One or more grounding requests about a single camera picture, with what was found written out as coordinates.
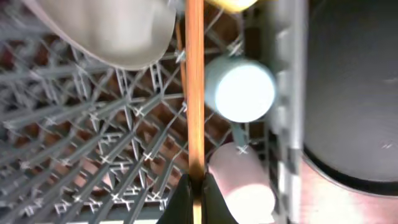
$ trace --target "black plate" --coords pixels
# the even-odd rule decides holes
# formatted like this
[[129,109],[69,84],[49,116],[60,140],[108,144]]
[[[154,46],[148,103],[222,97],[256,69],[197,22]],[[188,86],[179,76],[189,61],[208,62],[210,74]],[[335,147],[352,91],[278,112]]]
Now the black plate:
[[398,2],[327,1],[310,22],[305,150],[356,190],[398,195]]

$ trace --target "wooden stick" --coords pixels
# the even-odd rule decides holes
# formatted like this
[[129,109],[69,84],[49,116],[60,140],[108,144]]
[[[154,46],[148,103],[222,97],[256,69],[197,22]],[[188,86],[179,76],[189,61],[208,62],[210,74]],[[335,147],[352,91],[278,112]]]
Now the wooden stick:
[[[177,36],[177,48],[179,52],[182,52],[182,38],[181,38],[181,27],[180,21],[177,21],[175,25],[175,35]],[[181,83],[182,83],[182,92],[184,94],[184,98],[187,99],[187,72],[185,69],[185,62],[182,60],[180,62],[180,71],[181,71]]]
[[205,45],[203,1],[187,0],[185,33],[187,51],[187,117],[189,175],[194,190],[193,222],[201,224],[201,182],[205,175]]

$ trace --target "cup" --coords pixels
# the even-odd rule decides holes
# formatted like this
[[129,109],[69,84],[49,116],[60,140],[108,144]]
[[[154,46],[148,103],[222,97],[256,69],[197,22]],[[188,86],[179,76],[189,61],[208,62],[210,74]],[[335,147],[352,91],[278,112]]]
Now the cup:
[[267,172],[251,147],[246,152],[240,154],[233,142],[221,146],[210,157],[208,172],[239,224],[273,223],[275,197]]
[[246,123],[264,115],[276,96],[267,67],[244,57],[220,56],[205,68],[205,103],[224,118]]
[[176,9],[168,0],[23,0],[77,49],[128,70],[159,60],[174,31]]

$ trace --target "yellow object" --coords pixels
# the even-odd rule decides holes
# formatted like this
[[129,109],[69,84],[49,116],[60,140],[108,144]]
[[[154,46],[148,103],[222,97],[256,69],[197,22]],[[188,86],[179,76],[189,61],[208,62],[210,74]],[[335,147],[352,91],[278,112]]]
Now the yellow object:
[[207,0],[228,12],[241,12],[256,3],[257,0]]

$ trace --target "wire rack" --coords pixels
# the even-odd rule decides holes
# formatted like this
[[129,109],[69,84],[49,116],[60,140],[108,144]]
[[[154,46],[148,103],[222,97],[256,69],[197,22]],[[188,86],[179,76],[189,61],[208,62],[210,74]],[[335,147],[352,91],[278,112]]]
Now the wire rack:
[[[245,15],[207,6],[206,63],[221,54],[244,54],[247,27],[268,27],[262,20],[278,24],[266,13],[258,16],[257,9],[274,11],[272,4],[287,1],[278,2],[259,4]],[[178,50],[176,36],[158,62],[126,71],[74,49],[20,1],[0,4],[0,223],[158,219],[188,168],[180,79],[185,52]],[[283,38],[283,31],[262,32]],[[282,91],[288,95],[278,99],[271,116],[253,123],[230,123],[206,109],[205,150],[235,141],[240,150],[250,144],[260,159],[268,158],[278,197],[275,217],[298,223],[302,74],[293,80],[298,84],[283,86],[290,85],[284,82],[287,68],[278,70],[268,58],[278,57],[261,60],[277,74],[280,89],[293,91]],[[298,103],[287,107],[288,98]],[[291,126],[282,125],[287,118]],[[275,121],[270,129],[264,125],[268,119]],[[278,135],[268,135],[270,130]]]

